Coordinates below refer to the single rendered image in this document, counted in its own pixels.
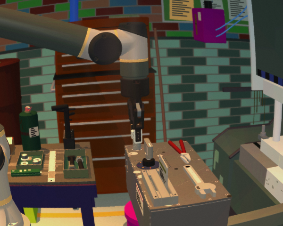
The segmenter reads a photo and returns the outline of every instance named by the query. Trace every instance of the green machine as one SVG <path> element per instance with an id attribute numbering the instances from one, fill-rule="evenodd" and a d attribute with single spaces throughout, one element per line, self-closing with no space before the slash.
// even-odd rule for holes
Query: green machine
<path id="1" fill-rule="evenodd" d="M 38 113 L 32 111 L 31 108 L 26 106 L 25 111 L 19 114 L 23 151 L 38 151 L 41 149 Z"/>

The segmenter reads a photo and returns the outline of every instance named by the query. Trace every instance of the blue wire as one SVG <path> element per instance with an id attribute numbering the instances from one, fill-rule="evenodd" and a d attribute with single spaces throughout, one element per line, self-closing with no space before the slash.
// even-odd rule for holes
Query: blue wire
<path id="1" fill-rule="evenodd" d="M 244 8 L 244 10 L 238 15 L 240 16 L 245 10 L 246 10 L 247 6 Z M 225 25 L 222 25 L 221 27 L 217 28 L 216 31 L 218 31 L 219 29 L 223 28 L 224 26 L 228 25 L 230 22 L 232 22 L 233 20 L 230 20 L 229 22 L 227 22 Z"/>
<path id="2" fill-rule="evenodd" d="M 243 20 L 244 18 L 248 17 L 248 15 L 246 15 L 245 17 L 241 18 L 240 20 L 238 20 L 236 23 L 240 22 L 241 20 Z M 230 30 L 232 27 L 234 27 L 236 25 L 236 23 L 234 23 L 232 26 L 230 26 L 230 28 L 228 28 L 227 30 L 225 30 L 224 32 L 222 32 L 220 35 L 223 35 L 225 32 L 227 32 L 228 30 Z"/>

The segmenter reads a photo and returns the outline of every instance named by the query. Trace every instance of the wrench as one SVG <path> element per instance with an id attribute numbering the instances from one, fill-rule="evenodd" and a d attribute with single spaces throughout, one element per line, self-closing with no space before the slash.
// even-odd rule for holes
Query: wrench
<path id="1" fill-rule="evenodd" d="M 195 193 L 199 195 L 201 199 L 205 199 L 208 193 L 210 193 L 213 197 L 216 197 L 216 185 L 211 183 L 204 183 L 191 165 L 183 166 L 183 170 L 195 185 Z"/>

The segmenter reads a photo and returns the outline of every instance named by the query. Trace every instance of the floor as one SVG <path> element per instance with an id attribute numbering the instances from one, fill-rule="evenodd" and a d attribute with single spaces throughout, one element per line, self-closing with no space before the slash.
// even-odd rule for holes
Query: floor
<path id="1" fill-rule="evenodd" d="M 93 208 L 95 226 L 127 226 L 124 207 L 128 193 L 98 194 Z M 81 210 L 73 208 L 39 208 L 37 223 L 31 226 L 83 226 Z"/>

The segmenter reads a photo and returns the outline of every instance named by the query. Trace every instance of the magenta box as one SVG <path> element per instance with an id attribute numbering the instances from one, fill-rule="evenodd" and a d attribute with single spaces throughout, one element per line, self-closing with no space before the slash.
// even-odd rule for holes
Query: magenta box
<path id="1" fill-rule="evenodd" d="M 225 24 L 223 9 L 193 8 L 192 16 L 195 40 L 208 43 L 226 43 L 226 33 L 216 37 L 225 31 L 225 26 L 216 31 L 217 28 Z"/>

